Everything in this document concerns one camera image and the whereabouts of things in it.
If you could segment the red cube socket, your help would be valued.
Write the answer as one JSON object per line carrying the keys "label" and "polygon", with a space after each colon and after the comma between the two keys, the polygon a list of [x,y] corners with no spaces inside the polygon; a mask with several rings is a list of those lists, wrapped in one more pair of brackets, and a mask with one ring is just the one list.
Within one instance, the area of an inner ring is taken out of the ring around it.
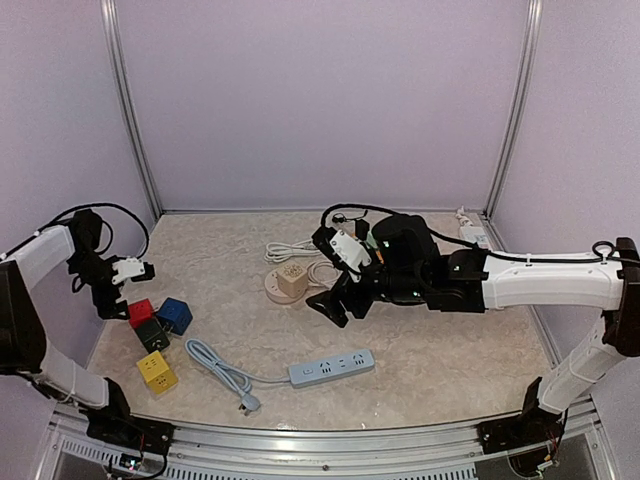
{"label": "red cube socket", "polygon": [[143,299],[128,305],[129,325],[133,329],[151,320],[154,316],[154,309],[149,299]]}

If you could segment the mint green plug adapter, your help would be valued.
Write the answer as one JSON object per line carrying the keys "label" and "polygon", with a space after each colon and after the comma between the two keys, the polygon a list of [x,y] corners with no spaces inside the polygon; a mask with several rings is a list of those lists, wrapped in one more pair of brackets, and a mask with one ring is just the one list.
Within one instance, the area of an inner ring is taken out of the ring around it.
{"label": "mint green plug adapter", "polygon": [[365,243],[372,249],[377,250],[378,249],[378,245],[376,243],[375,238],[372,235],[372,232],[369,231],[366,235],[366,239],[365,239]]}

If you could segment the blue-grey power strip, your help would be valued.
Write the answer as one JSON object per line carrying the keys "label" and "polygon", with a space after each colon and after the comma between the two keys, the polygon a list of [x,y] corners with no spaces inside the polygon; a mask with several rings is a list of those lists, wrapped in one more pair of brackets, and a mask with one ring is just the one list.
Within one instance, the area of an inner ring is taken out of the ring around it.
{"label": "blue-grey power strip", "polygon": [[369,349],[361,349],[290,365],[284,377],[266,378],[250,374],[227,363],[212,347],[198,339],[187,340],[185,350],[192,360],[204,367],[239,397],[239,410],[245,415],[257,412],[261,408],[261,402],[252,393],[255,382],[266,385],[288,384],[292,388],[305,388],[363,374],[375,367],[372,352]]}

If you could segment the pink round power strip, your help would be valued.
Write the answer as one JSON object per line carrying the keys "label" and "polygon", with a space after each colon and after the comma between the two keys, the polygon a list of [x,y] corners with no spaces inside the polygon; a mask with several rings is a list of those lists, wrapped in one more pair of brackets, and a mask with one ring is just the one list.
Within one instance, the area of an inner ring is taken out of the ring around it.
{"label": "pink round power strip", "polygon": [[[290,262],[298,263],[296,261],[287,261],[283,264]],[[290,305],[301,300],[310,291],[330,289],[338,280],[339,272],[329,261],[318,260],[308,265],[300,265],[306,268],[308,274],[309,286],[306,292],[299,298],[290,298],[283,294],[277,285],[276,270],[280,267],[278,266],[264,280],[265,293],[272,302],[280,305]]]}

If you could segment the dark green cube socket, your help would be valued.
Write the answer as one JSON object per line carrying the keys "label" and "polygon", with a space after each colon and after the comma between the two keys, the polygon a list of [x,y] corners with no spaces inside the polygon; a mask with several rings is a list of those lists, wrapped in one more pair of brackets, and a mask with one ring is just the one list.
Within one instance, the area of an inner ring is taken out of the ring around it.
{"label": "dark green cube socket", "polygon": [[163,351],[170,345],[166,332],[156,319],[140,324],[134,332],[148,354]]}

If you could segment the orange power strip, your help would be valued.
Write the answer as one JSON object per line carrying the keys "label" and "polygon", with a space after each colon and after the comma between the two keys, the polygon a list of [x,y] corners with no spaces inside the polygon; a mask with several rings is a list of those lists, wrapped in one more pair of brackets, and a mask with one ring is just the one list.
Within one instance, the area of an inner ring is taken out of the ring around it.
{"label": "orange power strip", "polygon": [[269,242],[265,245],[263,259],[267,263],[283,263],[298,257],[318,257],[321,252],[313,244],[312,239],[305,239],[292,244]]}

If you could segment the blue cube socket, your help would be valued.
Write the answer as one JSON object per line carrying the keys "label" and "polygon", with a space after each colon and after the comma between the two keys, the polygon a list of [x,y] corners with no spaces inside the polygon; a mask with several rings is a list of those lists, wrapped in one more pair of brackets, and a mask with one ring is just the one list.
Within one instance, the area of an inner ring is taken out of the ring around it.
{"label": "blue cube socket", "polygon": [[166,330],[182,336],[190,326],[193,314],[186,302],[169,297],[156,311],[156,318]]}

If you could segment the yellow cube socket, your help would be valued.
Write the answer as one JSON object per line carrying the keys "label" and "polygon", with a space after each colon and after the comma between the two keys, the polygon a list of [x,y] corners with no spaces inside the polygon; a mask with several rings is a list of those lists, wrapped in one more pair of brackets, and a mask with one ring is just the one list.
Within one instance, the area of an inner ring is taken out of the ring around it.
{"label": "yellow cube socket", "polygon": [[156,395],[167,392],[178,383],[176,374],[158,350],[139,360],[137,368],[146,386]]}

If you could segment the white power strip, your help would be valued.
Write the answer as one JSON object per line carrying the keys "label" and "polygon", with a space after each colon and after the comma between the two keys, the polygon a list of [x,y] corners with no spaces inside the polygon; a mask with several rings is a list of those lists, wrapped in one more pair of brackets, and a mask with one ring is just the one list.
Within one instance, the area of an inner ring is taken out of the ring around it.
{"label": "white power strip", "polygon": [[476,224],[466,213],[463,206],[458,208],[455,218],[459,223],[459,238],[471,244],[476,244],[483,249],[491,249],[492,245],[488,234],[482,225]]}

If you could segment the beige plug adapter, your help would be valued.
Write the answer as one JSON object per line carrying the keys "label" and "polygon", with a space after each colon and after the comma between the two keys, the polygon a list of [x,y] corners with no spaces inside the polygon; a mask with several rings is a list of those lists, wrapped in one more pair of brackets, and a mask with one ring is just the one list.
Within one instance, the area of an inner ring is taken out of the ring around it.
{"label": "beige plug adapter", "polygon": [[279,290],[290,298],[301,297],[309,286],[309,279],[305,267],[298,263],[285,263],[276,270]]}

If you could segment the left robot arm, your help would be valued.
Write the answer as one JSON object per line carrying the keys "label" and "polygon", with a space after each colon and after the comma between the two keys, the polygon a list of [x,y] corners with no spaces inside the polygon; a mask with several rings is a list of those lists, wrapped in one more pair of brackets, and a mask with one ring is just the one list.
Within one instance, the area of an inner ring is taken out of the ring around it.
{"label": "left robot arm", "polygon": [[25,423],[70,403],[127,445],[140,424],[121,387],[79,364],[71,342],[92,339],[83,320],[128,319],[121,288],[153,269],[141,256],[105,255],[109,224],[97,207],[74,206],[1,255],[1,420]]}

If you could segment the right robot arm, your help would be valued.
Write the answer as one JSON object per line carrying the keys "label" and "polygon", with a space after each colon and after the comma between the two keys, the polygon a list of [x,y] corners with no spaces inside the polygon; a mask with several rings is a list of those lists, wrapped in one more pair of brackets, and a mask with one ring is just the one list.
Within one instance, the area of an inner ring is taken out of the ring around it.
{"label": "right robot arm", "polygon": [[341,275],[306,303],[340,328],[364,318],[376,302],[454,313],[525,305],[601,309],[589,336],[529,386],[511,423],[518,442],[535,442],[610,369],[638,356],[639,254],[632,239],[597,242],[588,253],[565,256],[509,254],[458,239],[458,250],[443,254],[437,245],[443,234],[423,217],[382,213],[375,225],[356,220],[354,234],[322,222],[312,236]]}

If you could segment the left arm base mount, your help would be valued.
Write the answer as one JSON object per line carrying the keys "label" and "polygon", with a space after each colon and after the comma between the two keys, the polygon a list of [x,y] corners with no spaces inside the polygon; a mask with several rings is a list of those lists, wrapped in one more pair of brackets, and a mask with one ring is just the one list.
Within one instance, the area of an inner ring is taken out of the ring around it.
{"label": "left arm base mount", "polygon": [[166,455],[175,426],[168,422],[132,417],[129,420],[90,416],[88,437],[143,453]]}

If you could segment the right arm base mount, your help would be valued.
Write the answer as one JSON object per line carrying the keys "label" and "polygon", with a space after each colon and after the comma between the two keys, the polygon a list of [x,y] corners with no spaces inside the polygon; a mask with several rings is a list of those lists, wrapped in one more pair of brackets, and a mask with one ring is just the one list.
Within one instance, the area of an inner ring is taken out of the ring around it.
{"label": "right arm base mount", "polygon": [[518,416],[481,422],[477,433],[484,454],[542,443],[563,433],[558,421],[522,420]]}

